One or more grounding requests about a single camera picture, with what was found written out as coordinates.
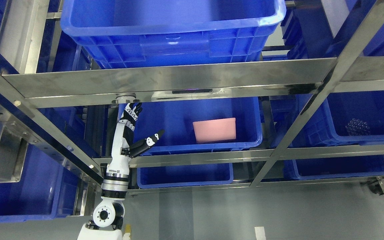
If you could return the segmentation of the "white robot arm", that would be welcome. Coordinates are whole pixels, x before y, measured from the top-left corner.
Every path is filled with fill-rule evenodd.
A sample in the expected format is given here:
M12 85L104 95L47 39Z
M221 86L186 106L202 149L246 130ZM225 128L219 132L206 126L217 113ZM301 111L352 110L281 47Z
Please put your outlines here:
M125 200L129 185L128 175L108 173L102 184L102 201L95 207L92 220L82 225L78 240L130 240L131 233L123 233Z

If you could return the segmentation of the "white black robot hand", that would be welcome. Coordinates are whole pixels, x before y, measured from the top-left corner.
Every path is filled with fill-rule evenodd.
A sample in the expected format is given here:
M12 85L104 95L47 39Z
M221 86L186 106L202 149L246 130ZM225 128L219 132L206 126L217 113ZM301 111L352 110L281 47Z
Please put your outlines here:
M153 135L134 142L135 129L142 110L142 103L139 102L128 103L122 111L116 124L111 151L112 161L105 171L105 179L126 179L130 173L131 159L154 147L165 133L161 129Z

